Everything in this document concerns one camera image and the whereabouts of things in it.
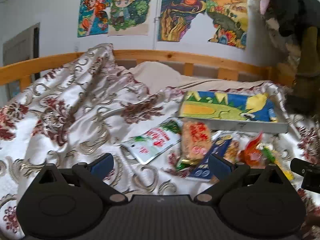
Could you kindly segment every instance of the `bed rail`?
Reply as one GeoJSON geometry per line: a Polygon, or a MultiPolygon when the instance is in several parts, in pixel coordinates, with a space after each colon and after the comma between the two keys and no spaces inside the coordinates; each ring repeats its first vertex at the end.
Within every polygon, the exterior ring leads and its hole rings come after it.
{"type": "MultiPolygon", "coordinates": [[[[40,71],[57,68],[80,57],[83,52],[59,54],[47,57],[30,59],[17,62],[0,68],[0,85],[15,80],[20,81],[20,91],[31,84],[31,75],[40,71]]],[[[219,57],[205,56],[186,52],[174,52],[163,50],[114,50],[117,60],[135,60],[137,64],[144,61],[172,61],[184,63],[183,74],[193,76],[194,65],[204,65],[218,69],[218,78],[237,81],[239,73],[249,73],[260,76],[265,80],[280,82],[283,85],[292,85],[292,77],[278,74],[273,67],[258,67],[235,60],[219,57]]]]}

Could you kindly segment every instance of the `anime character drawing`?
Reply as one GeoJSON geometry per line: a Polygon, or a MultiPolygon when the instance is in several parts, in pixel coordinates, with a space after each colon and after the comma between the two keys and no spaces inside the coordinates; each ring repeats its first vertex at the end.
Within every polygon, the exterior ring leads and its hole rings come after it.
{"type": "Polygon", "coordinates": [[[246,47],[247,0],[207,0],[207,14],[217,29],[208,41],[242,49],[246,47]]]}
{"type": "Polygon", "coordinates": [[[150,0],[112,0],[111,22],[116,31],[145,22],[150,0]]]}
{"type": "Polygon", "coordinates": [[[110,0],[81,0],[78,37],[108,33],[109,6],[110,0]]]}

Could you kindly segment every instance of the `white wall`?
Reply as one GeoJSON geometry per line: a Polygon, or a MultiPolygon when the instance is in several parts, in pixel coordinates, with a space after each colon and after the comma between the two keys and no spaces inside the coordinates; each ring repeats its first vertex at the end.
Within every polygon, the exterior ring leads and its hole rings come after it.
{"type": "MultiPolygon", "coordinates": [[[[148,18],[149,35],[96,35],[82,38],[76,36],[80,0],[0,0],[0,2],[2,2],[0,3],[1,64],[3,42],[38,22],[40,22],[40,56],[73,52],[75,45],[79,46],[80,51],[85,51],[102,42],[113,43],[115,49],[153,48],[154,18],[158,14],[157,0],[151,0],[148,18]]],[[[269,41],[257,5],[258,3],[249,3],[246,50],[207,42],[213,36],[213,25],[206,14],[198,14],[180,42],[156,42],[155,48],[224,57],[258,66],[275,65],[279,59],[279,52],[269,41]]]]}

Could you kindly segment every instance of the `crayon drawing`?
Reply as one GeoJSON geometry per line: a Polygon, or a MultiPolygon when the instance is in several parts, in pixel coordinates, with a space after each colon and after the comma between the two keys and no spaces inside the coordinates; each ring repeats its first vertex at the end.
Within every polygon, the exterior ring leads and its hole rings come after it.
{"type": "Polygon", "coordinates": [[[108,33],[108,15],[105,9],[111,0],[81,0],[78,37],[108,33]]]}
{"type": "Polygon", "coordinates": [[[248,31],[247,0],[207,0],[207,14],[217,29],[210,42],[244,49],[248,31]]]}
{"type": "Polygon", "coordinates": [[[159,41],[180,41],[191,21],[204,13],[206,0],[162,0],[159,41]]]}
{"type": "Polygon", "coordinates": [[[255,96],[188,91],[183,99],[180,117],[277,122],[274,105],[268,95],[255,96]]]}
{"type": "Polygon", "coordinates": [[[150,0],[112,0],[109,35],[148,35],[150,0]]]}

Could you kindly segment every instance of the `bed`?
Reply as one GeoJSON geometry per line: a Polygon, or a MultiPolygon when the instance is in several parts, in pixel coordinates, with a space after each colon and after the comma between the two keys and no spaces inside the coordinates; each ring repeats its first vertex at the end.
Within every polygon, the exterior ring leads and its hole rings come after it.
{"type": "MultiPolygon", "coordinates": [[[[149,164],[141,165],[120,142],[140,135],[175,115],[187,90],[211,90],[246,95],[267,93],[290,124],[290,131],[266,135],[284,158],[304,158],[318,163],[317,129],[311,120],[288,114],[285,89],[292,78],[278,75],[272,67],[258,67],[232,60],[182,52],[113,50],[99,44],[85,53],[32,59],[0,68],[0,85],[19,80],[21,93],[0,110],[0,232],[1,237],[20,239],[23,232],[15,216],[17,201],[45,163],[68,168],[90,163],[108,152],[115,160],[104,181],[126,194],[190,194],[210,186],[172,172],[169,157],[180,152],[175,145],[149,164]],[[126,69],[116,60],[136,60],[126,69]],[[182,62],[183,74],[159,61],[182,62]],[[193,76],[195,65],[218,69],[217,79],[193,76]],[[51,69],[31,84],[30,75],[51,69]],[[238,82],[239,73],[259,77],[238,82]]],[[[254,136],[243,133],[244,137],[254,136]]],[[[319,213],[317,194],[294,186],[309,214],[319,213]]],[[[319,238],[319,228],[304,225],[304,236],[319,238]]]]}

